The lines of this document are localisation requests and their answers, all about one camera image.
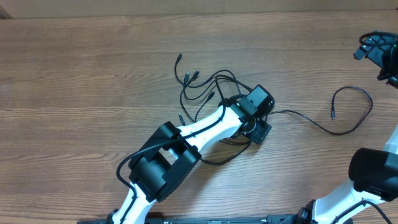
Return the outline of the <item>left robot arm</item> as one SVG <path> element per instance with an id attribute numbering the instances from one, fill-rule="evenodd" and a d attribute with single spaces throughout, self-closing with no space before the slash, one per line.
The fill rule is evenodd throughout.
<path id="1" fill-rule="evenodd" d="M 250 143 L 261 144 L 271 126 L 263 117 L 275 106 L 273 96 L 261 85 L 248 95 L 222 99 L 218 109 L 187 126 L 162 124 L 135 153 L 127 156 L 128 180 L 117 178 L 129 192 L 120 209 L 112 211 L 107 223 L 144 223 L 153 204 L 165 200 L 184 181 L 202 158 L 200 151 L 242 133 Z"/>

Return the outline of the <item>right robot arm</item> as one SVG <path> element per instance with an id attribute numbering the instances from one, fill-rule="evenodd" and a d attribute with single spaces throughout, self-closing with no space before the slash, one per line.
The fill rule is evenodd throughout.
<path id="1" fill-rule="evenodd" d="M 356 60 L 368 58 L 380 67 L 377 79 L 397 87 L 397 34 L 370 32 L 359 38 Z M 323 198 L 312 200 L 282 223 L 352 223 L 368 207 L 397 198 L 397 132 L 383 150 L 358 149 L 351 159 L 349 178 Z"/>

